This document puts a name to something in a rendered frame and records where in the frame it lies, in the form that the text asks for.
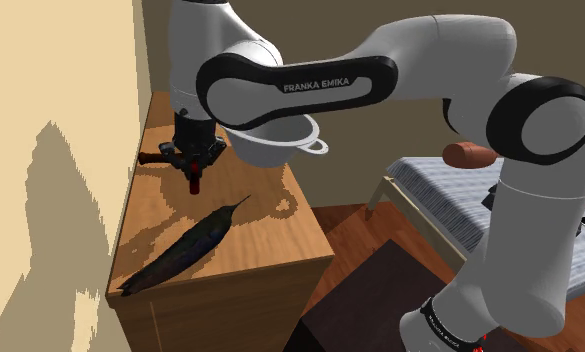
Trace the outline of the brown cylinder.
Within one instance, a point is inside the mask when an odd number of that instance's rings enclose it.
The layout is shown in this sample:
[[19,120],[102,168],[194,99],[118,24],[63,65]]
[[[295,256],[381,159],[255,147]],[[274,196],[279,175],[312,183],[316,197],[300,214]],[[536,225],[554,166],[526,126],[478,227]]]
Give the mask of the brown cylinder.
[[171,164],[171,161],[161,153],[140,152],[137,157],[140,165],[145,164]]

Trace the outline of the dark robot stand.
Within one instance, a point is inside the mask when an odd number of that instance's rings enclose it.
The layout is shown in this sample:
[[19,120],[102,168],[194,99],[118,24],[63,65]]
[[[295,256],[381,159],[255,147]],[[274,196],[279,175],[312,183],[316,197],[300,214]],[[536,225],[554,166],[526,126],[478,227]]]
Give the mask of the dark robot stand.
[[300,318],[282,352],[406,352],[400,318],[444,286],[389,240]]

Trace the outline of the brown bolster pillow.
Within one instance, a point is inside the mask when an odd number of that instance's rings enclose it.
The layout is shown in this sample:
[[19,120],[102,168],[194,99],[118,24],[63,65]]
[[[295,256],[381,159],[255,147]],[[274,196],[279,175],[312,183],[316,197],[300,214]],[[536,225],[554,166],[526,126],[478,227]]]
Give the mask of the brown bolster pillow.
[[458,142],[447,145],[442,152],[445,164],[459,169],[478,169],[490,166],[498,154],[472,142]]

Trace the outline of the small red cylinder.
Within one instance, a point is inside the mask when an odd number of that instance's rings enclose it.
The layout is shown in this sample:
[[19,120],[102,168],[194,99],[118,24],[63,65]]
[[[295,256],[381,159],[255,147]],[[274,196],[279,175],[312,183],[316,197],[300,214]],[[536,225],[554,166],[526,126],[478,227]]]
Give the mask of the small red cylinder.
[[196,160],[193,160],[189,167],[189,191],[191,195],[200,193],[201,170]]

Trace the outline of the bed with striped grey mattress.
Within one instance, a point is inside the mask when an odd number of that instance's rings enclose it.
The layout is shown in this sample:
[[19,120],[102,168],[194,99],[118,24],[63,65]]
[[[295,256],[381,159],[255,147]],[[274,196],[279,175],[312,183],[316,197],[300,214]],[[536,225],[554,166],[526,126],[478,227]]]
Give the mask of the bed with striped grey mattress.
[[440,256],[458,269],[439,306],[463,300],[485,313],[563,313],[585,294],[585,188],[565,189],[563,164],[500,159],[457,169],[404,157],[383,180],[429,224]]

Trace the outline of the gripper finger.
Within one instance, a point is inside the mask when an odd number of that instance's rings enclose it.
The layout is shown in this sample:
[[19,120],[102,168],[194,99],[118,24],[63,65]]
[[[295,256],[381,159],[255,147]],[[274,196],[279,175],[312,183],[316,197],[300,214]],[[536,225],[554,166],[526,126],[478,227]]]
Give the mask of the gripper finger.
[[199,167],[205,169],[212,166],[226,147],[227,143],[225,140],[221,136],[216,136],[210,146],[200,151],[199,157],[197,158]]
[[181,171],[191,171],[193,157],[191,154],[185,154],[181,151],[176,151],[176,146],[173,142],[160,143],[159,151],[166,162],[171,164],[175,169]]

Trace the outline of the black bird figure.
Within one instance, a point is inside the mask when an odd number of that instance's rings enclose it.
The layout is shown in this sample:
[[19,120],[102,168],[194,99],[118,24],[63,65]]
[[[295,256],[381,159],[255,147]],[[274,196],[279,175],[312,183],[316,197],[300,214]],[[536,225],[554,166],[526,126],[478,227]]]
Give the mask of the black bird figure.
[[188,229],[160,256],[121,284],[118,287],[121,295],[130,296],[164,283],[202,259],[224,239],[234,211],[248,198],[218,208]]

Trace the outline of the wooden chest of drawers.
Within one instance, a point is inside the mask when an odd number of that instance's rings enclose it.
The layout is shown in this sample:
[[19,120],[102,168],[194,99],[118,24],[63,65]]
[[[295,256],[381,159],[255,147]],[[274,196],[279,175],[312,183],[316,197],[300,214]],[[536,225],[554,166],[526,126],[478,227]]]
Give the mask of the wooden chest of drawers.
[[[217,208],[222,242],[175,278],[123,296],[122,283]],[[198,194],[167,164],[138,165],[106,299],[129,352],[283,352],[333,251],[288,166],[257,168],[232,148]]]

